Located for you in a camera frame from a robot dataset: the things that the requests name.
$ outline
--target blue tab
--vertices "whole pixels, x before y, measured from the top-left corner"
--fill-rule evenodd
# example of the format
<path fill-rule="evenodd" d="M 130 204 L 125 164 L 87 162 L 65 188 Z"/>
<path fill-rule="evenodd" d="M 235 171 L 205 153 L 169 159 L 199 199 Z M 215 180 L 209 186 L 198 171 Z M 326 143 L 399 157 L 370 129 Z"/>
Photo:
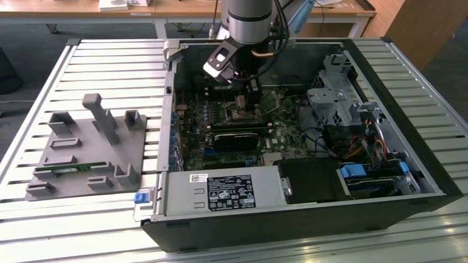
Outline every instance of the blue tab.
<path fill-rule="evenodd" d="M 361 164 L 346 164 L 341 168 L 341 174 L 343 178 L 366 175 Z"/>
<path fill-rule="evenodd" d="M 342 167 L 339 171 L 341 171 L 342 178 L 347 178 L 349 177 L 347 170 Z"/>
<path fill-rule="evenodd" d="M 409 172 L 409 167 L 405 162 L 399 162 L 399 168 L 403 173 Z"/>
<path fill-rule="evenodd" d="M 134 204 L 149 203 L 149 193 L 135 193 L 133 201 Z"/>

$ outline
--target wooden table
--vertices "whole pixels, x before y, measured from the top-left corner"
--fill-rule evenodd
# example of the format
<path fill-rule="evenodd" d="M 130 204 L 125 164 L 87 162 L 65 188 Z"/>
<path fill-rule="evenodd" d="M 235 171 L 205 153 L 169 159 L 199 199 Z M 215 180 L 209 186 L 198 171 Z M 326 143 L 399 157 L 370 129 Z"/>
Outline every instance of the wooden table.
<path fill-rule="evenodd" d="M 210 22 L 214 1 L 153 0 L 149 7 L 98 12 L 98 0 L 0 0 L 0 23 L 7 24 L 99 24 L 151 23 L 158 38 L 166 38 L 165 24 Z M 345 0 L 346 7 L 314 8 L 307 23 L 350 23 L 349 37 L 358 37 L 374 11 L 363 10 L 355 0 Z"/>

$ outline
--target power supply label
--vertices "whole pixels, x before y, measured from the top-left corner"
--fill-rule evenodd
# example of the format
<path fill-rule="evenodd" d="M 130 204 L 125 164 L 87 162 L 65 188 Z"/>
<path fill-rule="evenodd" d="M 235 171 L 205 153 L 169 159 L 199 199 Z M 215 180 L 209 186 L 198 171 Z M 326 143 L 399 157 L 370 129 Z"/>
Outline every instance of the power supply label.
<path fill-rule="evenodd" d="M 254 208 L 254 194 L 250 175 L 207 178 L 207 208 L 223 211 Z"/>

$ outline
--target motherboard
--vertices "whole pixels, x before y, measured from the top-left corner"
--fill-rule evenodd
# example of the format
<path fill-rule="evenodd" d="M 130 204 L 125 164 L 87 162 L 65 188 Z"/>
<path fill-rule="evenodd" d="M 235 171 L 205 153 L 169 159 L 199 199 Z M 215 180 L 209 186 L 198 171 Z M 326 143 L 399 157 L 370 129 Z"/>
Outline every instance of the motherboard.
<path fill-rule="evenodd" d="M 287 96 L 281 88 L 265 89 L 249 111 L 229 98 L 223 91 L 219 101 L 206 94 L 182 98 L 186 104 L 177 110 L 183 170 L 267 166 L 310 154 L 294 120 L 298 96 Z"/>

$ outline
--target wooden cabinet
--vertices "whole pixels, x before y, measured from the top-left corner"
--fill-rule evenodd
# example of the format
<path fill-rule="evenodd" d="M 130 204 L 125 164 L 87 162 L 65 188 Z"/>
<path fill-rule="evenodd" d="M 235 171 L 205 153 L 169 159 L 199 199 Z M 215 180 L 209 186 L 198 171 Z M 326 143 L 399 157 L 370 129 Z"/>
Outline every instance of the wooden cabinet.
<path fill-rule="evenodd" d="M 468 16 L 468 0 L 367 0 L 375 9 L 362 37 L 389 37 L 418 70 Z"/>

